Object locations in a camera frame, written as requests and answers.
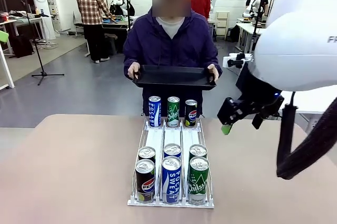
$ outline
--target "man in plaid shirt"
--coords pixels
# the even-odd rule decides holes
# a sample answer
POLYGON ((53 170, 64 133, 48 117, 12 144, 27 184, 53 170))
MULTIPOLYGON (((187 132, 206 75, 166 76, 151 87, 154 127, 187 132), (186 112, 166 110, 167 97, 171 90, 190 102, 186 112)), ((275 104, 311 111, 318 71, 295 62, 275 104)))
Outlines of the man in plaid shirt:
POLYGON ((110 58, 104 53, 104 31, 102 26, 102 11, 112 19, 113 16, 104 0, 77 0, 84 26, 84 37, 88 41, 91 60, 94 63, 108 61, 110 58))

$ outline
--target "person holding tray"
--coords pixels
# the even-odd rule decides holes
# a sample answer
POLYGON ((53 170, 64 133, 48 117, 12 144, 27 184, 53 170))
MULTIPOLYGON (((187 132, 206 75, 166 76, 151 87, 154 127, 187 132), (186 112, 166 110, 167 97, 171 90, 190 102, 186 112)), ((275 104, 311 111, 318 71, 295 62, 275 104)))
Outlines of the person holding tray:
MULTIPOLYGON (((222 74, 217 49, 212 41, 204 16, 191 10, 191 0, 153 0, 146 15, 139 17, 124 44, 124 74, 133 79, 141 65, 201 67, 214 74, 217 81, 222 74)), ((197 101, 197 116, 202 114, 202 91, 168 88, 143 89, 143 112, 148 116, 148 99, 159 96, 162 116, 167 116, 167 98, 180 98, 180 116, 184 116, 186 100, 197 101)))

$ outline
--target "can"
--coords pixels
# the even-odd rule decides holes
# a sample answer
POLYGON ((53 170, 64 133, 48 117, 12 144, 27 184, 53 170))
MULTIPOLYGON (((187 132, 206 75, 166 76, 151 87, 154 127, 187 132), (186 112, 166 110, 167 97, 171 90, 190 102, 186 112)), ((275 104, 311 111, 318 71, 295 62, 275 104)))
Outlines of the can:
POLYGON ((138 160, 149 159, 156 164, 156 151, 151 147, 142 147, 138 150, 138 160))
POLYGON ((181 147, 178 144, 170 143, 164 147, 164 157, 178 157, 181 156, 181 147))
POLYGON ((185 102, 185 126, 194 127, 196 123, 197 102, 189 99, 185 102))
POLYGON ((167 99, 167 126, 174 128, 179 125, 179 107, 179 98, 170 96, 167 99))
POLYGON ((207 148, 205 146, 200 145, 200 144, 192 145, 190 147, 189 161, 193 157, 204 157, 204 158, 207 158, 207 148))
POLYGON ((154 196, 154 162, 149 159, 137 161, 136 167, 137 177, 137 200, 141 203, 152 202, 154 196))
POLYGON ((210 163, 204 157, 193 157, 189 165, 189 202, 204 204, 206 201, 206 186, 210 163))
POLYGON ((177 157, 165 157, 162 162, 163 202, 179 202, 181 161, 177 157))
POLYGON ((148 99, 148 115, 150 126, 160 126, 162 123, 162 104, 158 96, 150 96, 148 99))

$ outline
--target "person's left hand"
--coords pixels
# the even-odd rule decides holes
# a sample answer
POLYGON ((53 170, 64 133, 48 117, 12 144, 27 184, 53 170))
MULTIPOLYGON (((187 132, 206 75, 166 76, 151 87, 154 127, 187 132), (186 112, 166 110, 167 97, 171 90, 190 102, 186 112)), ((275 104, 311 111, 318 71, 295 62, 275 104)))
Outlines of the person's left hand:
POLYGON ((214 74, 214 81, 216 82, 219 79, 219 72, 217 71, 215 65, 212 63, 207 67, 211 74, 214 74))

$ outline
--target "can rack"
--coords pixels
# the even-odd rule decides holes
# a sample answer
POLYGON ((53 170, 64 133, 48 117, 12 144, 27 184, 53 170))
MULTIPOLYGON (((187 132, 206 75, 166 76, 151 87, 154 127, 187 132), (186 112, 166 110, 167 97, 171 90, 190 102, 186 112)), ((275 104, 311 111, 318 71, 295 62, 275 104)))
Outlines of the can rack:
MULTIPOLYGON (((197 124, 193 128, 187 128, 184 126, 183 120, 180 121, 180 125, 176 128, 167 127, 166 121, 162 121, 162 126, 151 127, 148 119, 144 120, 143 130, 138 145, 138 150, 142 147, 153 147, 156 151, 156 172, 155 172, 155 192, 153 202, 141 203, 137 200, 137 181, 136 174, 133 171, 131 196, 127 204, 129 206, 148 206, 148 207, 188 207, 188 208, 214 208, 213 201, 213 182, 211 168, 209 170, 209 176, 206 186, 206 201, 202 205, 194 205, 188 202, 188 177, 187 171, 189 167, 189 151, 190 147, 194 144, 201 144, 206 147, 204 132, 202 130, 202 122, 198 120, 197 124), (177 204, 166 204, 162 200, 161 184, 162 184, 162 169, 161 164, 164 156, 164 146, 169 143, 178 144, 181 149, 181 184, 179 202, 177 204)), ((135 164, 138 161, 138 155, 136 153, 135 164)))

